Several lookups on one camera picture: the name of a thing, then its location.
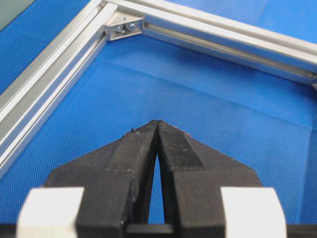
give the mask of blue fabric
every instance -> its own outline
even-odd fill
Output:
[[[84,2],[37,0],[0,32],[2,89]],[[317,42],[314,0],[173,2]],[[317,223],[315,91],[143,36],[107,44],[0,180],[0,222],[16,221],[29,189],[53,168],[151,119],[254,168],[276,189],[288,223]],[[163,222],[158,168],[150,223]]]

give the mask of screw head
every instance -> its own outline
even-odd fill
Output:
[[[123,25],[115,26],[113,30],[117,33],[123,33]]]
[[[135,23],[127,23],[125,26],[129,31],[135,30]]]

